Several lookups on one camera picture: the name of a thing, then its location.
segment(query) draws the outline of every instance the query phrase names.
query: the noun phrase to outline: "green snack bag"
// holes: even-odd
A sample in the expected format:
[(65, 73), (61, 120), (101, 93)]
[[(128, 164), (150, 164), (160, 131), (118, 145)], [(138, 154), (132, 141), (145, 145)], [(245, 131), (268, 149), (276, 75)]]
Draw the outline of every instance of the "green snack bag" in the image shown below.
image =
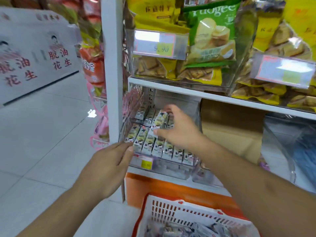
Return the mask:
[(235, 61), (235, 17), (241, 0), (185, 7), (190, 27), (186, 67), (215, 67)]

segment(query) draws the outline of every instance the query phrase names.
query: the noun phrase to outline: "white shelf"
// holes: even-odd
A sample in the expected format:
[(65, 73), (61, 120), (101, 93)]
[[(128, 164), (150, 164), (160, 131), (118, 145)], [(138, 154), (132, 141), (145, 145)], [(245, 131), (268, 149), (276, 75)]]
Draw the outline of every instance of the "white shelf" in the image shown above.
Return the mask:
[(215, 94), (205, 93), (202, 91), (195, 91), (195, 90), (190, 90), (190, 89), (186, 89), (182, 87), (175, 87), (175, 86), (165, 85), (161, 83), (155, 83), (155, 82), (148, 81), (145, 79), (138, 79), (138, 78), (133, 78), (133, 77), (129, 77), (128, 82), (129, 84), (155, 88), (155, 89), (165, 90), (165, 91), (170, 91), (170, 92), (176, 92), (176, 93), (181, 93), (185, 95), (196, 96), (196, 97), (201, 97), (201, 98), (210, 99), (210, 100), (217, 100), (217, 101), (231, 103), (235, 105), (242, 105), (242, 106), (247, 106), (247, 107), (251, 107), (255, 109), (316, 120), (316, 114), (314, 113), (293, 110), (286, 107), (267, 105), (267, 104), (263, 104), (259, 102), (253, 102), (253, 101), (236, 99), (236, 98), (227, 97), (227, 96), (215, 95)]
[(192, 181), (191, 177), (187, 180), (183, 180), (183, 179), (178, 179), (175, 177), (162, 175), (162, 174), (150, 172), (147, 170), (143, 170), (143, 169), (139, 169), (139, 168), (131, 167), (131, 166), (128, 167), (127, 172), (137, 174), (137, 175), (146, 176), (146, 177), (149, 177), (152, 179), (158, 179), (158, 180), (162, 180), (162, 181), (166, 181), (166, 182), (170, 182), (170, 183), (174, 183), (174, 184), (178, 184), (178, 185), (183, 185), (183, 186), (198, 189), (198, 190), (203, 190), (203, 191), (212, 192), (212, 193), (216, 193), (219, 195), (225, 195), (225, 196), (231, 197), (230, 193), (225, 188), (213, 187), (213, 186), (195, 183)]

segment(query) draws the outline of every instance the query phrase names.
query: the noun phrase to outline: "yellow price label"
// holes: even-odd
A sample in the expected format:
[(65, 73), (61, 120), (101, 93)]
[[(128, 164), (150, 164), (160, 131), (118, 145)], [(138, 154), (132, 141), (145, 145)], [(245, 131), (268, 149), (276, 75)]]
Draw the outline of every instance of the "yellow price label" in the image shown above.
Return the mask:
[(142, 160), (142, 165), (141, 165), (142, 168), (151, 170), (151, 165), (152, 165), (151, 161)]
[(158, 55), (169, 56), (173, 55), (173, 43), (157, 43), (155, 52)]
[(299, 84), (301, 83), (301, 74), (296, 71), (284, 70), (284, 75), (282, 77), (282, 80), (288, 83)]

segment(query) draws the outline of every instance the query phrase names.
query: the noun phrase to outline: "hand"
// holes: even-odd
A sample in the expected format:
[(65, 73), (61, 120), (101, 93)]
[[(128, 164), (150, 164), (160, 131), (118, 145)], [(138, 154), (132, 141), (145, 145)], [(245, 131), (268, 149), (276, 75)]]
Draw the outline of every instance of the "hand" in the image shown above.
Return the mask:
[(115, 143), (97, 151), (81, 171), (73, 188), (99, 201), (110, 197), (122, 184), (133, 157), (133, 143)]
[(193, 120), (176, 105), (167, 105), (165, 111), (173, 115), (174, 125), (171, 130), (155, 129), (154, 134), (167, 139), (176, 147), (195, 153), (201, 140), (206, 138)]

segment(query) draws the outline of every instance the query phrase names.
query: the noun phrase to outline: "right hand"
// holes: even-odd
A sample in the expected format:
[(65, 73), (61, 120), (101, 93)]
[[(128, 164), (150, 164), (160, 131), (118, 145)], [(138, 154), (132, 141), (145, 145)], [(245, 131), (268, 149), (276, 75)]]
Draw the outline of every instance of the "right hand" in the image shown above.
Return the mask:
[(154, 134), (167, 139), (178, 148), (196, 153), (199, 144), (206, 138), (193, 120), (176, 105), (167, 105), (164, 111), (173, 114), (174, 125), (170, 130), (155, 129)]

